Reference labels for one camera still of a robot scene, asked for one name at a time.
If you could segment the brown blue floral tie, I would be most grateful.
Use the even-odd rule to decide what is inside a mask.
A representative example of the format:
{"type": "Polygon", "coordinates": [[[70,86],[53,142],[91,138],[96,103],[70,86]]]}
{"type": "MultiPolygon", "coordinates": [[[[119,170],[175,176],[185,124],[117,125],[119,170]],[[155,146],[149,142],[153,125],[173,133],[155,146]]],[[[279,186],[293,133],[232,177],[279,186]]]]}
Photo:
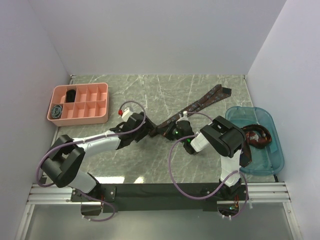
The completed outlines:
{"type": "Polygon", "coordinates": [[[217,84],[210,91],[208,91],[203,97],[191,103],[187,107],[183,108],[175,115],[171,116],[161,124],[157,125],[150,133],[151,138],[161,135],[168,140],[174,140],[175,134],[174,130],[176,129],[176,121],[181,117],[184,111],[187,112],[199,112],[204,108],[222,101],[226,98],[229,98],[232,95],[232,90],[227,87],[222,87],[221,84],[217,84]]]}

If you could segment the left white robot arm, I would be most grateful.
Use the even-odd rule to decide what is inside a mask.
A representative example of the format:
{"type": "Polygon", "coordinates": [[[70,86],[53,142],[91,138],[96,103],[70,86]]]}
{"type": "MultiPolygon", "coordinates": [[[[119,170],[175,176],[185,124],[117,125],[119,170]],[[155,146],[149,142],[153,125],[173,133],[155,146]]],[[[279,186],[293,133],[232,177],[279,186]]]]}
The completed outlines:
{"type": "Polygon", "coordinates": [[[126,121],[97,135],[71,138],[64,134],[55,141],[39,168],[59,188],[77,189],[89,201],[102,199],[99,181],[92,174],[80,170],[83,160],[137,143],[155,128],[156,125],[143,112],[134,112],[126,121]]]}

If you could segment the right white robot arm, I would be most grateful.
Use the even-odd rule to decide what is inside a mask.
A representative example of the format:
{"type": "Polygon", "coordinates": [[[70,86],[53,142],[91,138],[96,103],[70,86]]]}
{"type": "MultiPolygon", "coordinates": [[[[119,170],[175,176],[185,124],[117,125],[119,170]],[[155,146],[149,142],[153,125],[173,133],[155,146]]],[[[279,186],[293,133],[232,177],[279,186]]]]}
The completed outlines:
{"type": "Polygon", "coordinates": [[[210,124],[202,127],[199,133],[181,137],[173,144],[168,154],[168,173],[173,185],[183,196],[192,200],[205,200],[217,193],[220,193],[226,200],[232,199],[240,191],[244,178],[240,172],[240,157],[245,140],[246,135],[243,130],[220,115],[212,119],[210,124]],[[179,187],[172,174],[172,151],[179,142],[190,138],[193,138],[189,143],[196,153],[210,145],[220,155],[220,184],[206,196],[187,194],[179,187]]]}

